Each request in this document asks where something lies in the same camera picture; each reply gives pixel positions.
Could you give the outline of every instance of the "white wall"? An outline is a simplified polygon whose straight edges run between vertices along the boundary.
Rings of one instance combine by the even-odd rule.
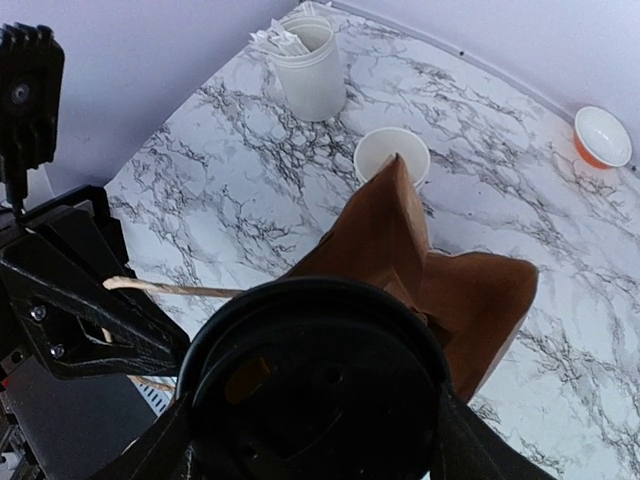
[[[640,1],[338,0],[497,68],[573,116],[600,105],[640,158]]]
[[[0,0],[0,23],[45,24],[66,53],[53,190],[103,184],[248,33],[296,0]]]

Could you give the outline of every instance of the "screw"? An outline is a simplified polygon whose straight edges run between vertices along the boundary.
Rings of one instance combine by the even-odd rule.
[[[64,355],[64,346],[59,344],[54,345],[51,347],[51,350],[49,350],[49,353],[51,353],[51,356],[56,360],[62,358],[62,356]]]
[[[16,105],[22,105],[29,99],[31,88],[26,83],[21,83],[11,92],[11,101]]]
[[[31,309],[29,315],[31,315],[34,322],[39,323],[47,316],[47,307],[44,305],[37,305]]]

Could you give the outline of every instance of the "paper cup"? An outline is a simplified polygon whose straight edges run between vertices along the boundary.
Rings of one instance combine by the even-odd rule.
[[[353,155],[356,175],[362,183],[368,182],[385,160],[396,153],[407,164],[413,186],[418,190],[427,180],[431,154],[420,137],[403,128],[381,128],[365,135]]]

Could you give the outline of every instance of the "orange bowl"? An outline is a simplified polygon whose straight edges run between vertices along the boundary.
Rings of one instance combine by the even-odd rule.
[[[576,115],[573,141],[589,165],[608,169],[631,160],[631,139],[620,121],[606,110],[584,107]]]

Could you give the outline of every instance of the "camera lens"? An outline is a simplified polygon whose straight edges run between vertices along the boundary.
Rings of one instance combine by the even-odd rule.
[[[31,88],[26,83],[22,83],[15,87],[11,92],[11,101],[15,105],[22,105],[29,100]]]

